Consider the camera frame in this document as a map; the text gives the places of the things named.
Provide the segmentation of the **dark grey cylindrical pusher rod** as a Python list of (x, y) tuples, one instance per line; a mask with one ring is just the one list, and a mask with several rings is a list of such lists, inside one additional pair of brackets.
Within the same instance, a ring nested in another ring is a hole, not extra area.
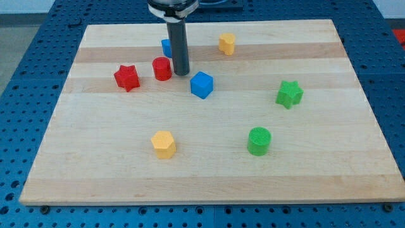
[(187, 75), (190, 72), (190, 61), (185, 20), (166, 25), (171, 46), (173, 70), (176, 75)]

